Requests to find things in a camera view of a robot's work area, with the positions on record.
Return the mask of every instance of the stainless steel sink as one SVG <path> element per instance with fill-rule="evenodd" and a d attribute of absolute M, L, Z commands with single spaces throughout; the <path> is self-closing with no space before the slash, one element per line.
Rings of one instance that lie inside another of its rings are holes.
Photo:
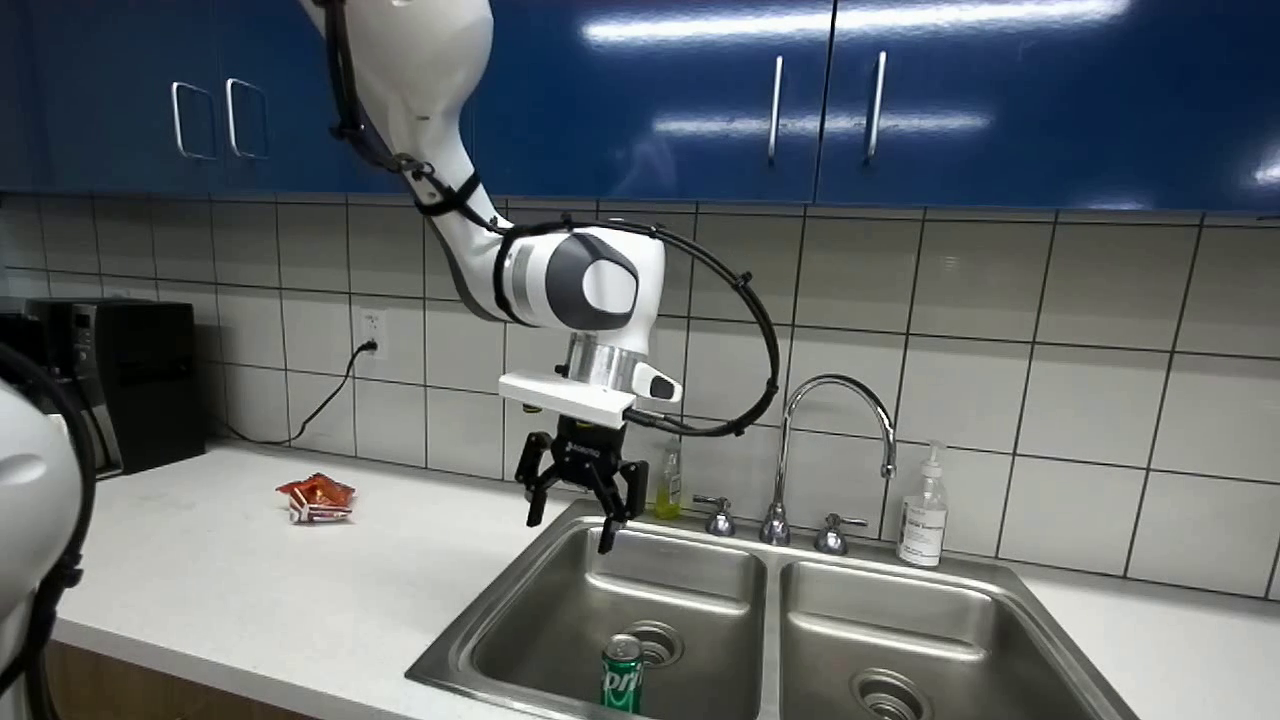
<path fill-rule="evenodd" d="M 783 717 L 1133 717 L 1002 567 L 917 572 L 883 561 L 795 561 L 779 586 Z"/>
<path fill-rule="evenodd" d="M 412 679 L 529 717 L 620 717 L 599 651 L 651 651 L 642 711 L 681 720 L 1133 720 L 1088 655 L 998 565 L 826 561 L 700 529 L 568 510 L 434 645 Z"/>
<path fill-rule="evenodd" d="M 560 518 L 408 675 L 531 717 L 615 717 L 599 709 L 599 651 L 630 634 L 651 655 L 648 717 L 756 717 L 768 567 L 648 526 L 599 557 L 596 529 Z"/>

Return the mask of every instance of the black appliance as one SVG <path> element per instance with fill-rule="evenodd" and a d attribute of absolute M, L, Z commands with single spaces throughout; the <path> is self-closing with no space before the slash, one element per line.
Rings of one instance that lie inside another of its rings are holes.
<path fill-rule="evenodd" d="M 32 302 L 0 341 L 89 408 L 98 478 L 203 451 L 190 306 Z"/>

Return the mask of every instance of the can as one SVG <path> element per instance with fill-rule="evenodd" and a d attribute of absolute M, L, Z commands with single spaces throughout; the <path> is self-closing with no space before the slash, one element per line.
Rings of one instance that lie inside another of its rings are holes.
<path fill-rule="evenodd" d="M 615 634 L 608 637 L 599 703 L 610 711 L 641 711 L 641 675 L 642 675 L 642 650 L 641 637 Z"/>

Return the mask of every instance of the cabinet handle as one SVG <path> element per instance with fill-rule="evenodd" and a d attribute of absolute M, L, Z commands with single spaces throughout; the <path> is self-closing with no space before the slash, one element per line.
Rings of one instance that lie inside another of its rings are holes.
<path fill-rule="evenodd" d="M 768 163 L 775 161 L 775 138 L 783 122 L 783 75 L 786 75 L 786 58 L 771 58 Z"/>
<path fill-rule="evenodd" d="M 171 147 L 176 147 L 176 157 L 183 157 L 183 161 L 190 161 L 190 163 L 206 163 L 206 161 L 211 161 L 206 154 L 190 154 L 190 147 L 186 147 L 183 94 L 211 98 L 206 87 L 186 84 L 186 80 L 171 80 L 171 84 L 169 84 Z"/>
<path fill-rule="evenodd" d="M 231 147 L 231 157 L 240 157 L 240 161 L 265 161 L 265 154 L 240 147 L 240 109 L 236 109 L 236 98 L 240 98 L 240 94 L 265 98 L 265 87 L 260 87 L 260 84 L 246 84 L 245 75 L 229 75 L 229 80 L 223 80 L 229 147 Z"/>
<path fill-rule="evenodd" d="M 879 154 L 883 75 L 887 75 L 887 51 L 877 51 L 877 80 L 873 80 L 873 105 L 867 105 L 867 154 L 864 154 L 864 161 L 877 161 L 877 154 Z"/>

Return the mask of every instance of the backsplash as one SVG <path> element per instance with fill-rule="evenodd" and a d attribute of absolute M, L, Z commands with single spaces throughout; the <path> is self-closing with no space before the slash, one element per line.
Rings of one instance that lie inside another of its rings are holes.
<path fill-rule="evenodd" d="M 750 273 L 783 382 L 849 372 L 901 419 L 883 490 L 877 419 L 840 387 L 795 413 L 786 510 L 896 537 L 928 439 L 947 443 L 947 548 L 1280 600 L 1280 223 L 1214 218 L 802 213 L 511 205 L 630 218 Z M 186 302 L 206 408 L 289 435 L 339 382 L 363 313 L 389 347 L 298 447 L 511 478 L 529 416 L 502 370 L 549 372 L 564 336 L 471 322 L 431 230 L 391 201 L 0 197 L 0 295 Z M 736 416 L 764 354 L 732 291 L 671 259 L 654 366 L 691 419 Z M 759 522 L 779 413 L 683 439 L 683 491 Z M 630 434 L 630 451 L 659 451 Z"/>

